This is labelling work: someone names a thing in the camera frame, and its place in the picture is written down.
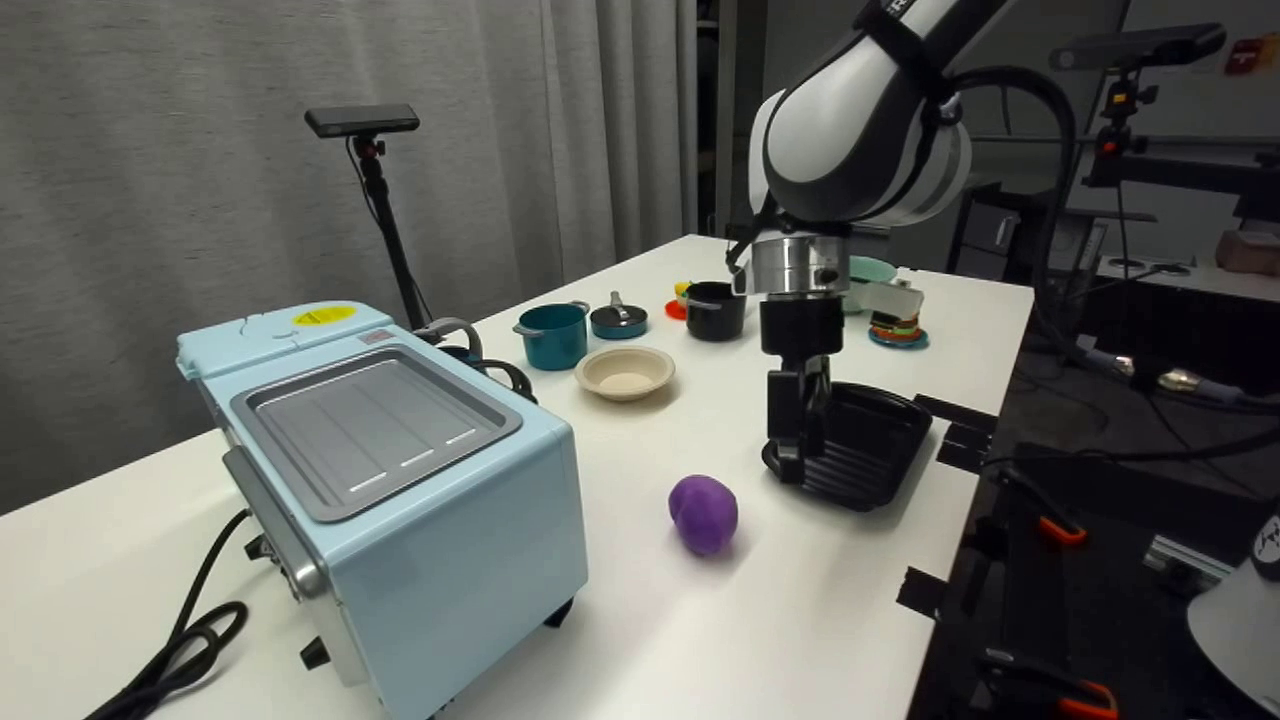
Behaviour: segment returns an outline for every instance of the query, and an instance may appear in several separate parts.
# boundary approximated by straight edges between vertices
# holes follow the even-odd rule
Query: teal cup
[[[589,303],[535,303],[514,330],[532,366],[568,372],[589,357]]]

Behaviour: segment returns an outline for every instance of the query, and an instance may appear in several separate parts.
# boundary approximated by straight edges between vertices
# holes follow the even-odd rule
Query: bowl
[[[602,401],[639,401],[675,380],[675,365],[654,349],[601,349],[575,365],[575,384]]]

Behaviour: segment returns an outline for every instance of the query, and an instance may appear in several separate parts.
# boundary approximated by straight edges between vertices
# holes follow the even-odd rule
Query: black stand
[[[398,287],[398,303],[402,303],[406,329],[422,329],[429,322],[422,320],[422,303],[418,303],[418,290],[415,290],[413,273],[406,273],[406,256],[402,256],[402,244],[398,244],[398,229],[395,229],[384,163],[375,159],[375,155],[384,155],[384,143],[372,130],[359,130],[352,141],[352,148],[355,148],[355,159],[359,159],[359,187],[367,197],[372,218],[384,230],[384,244],[386,244],[386,256],[392,256],[392,273],[395,273],[395,287]]]

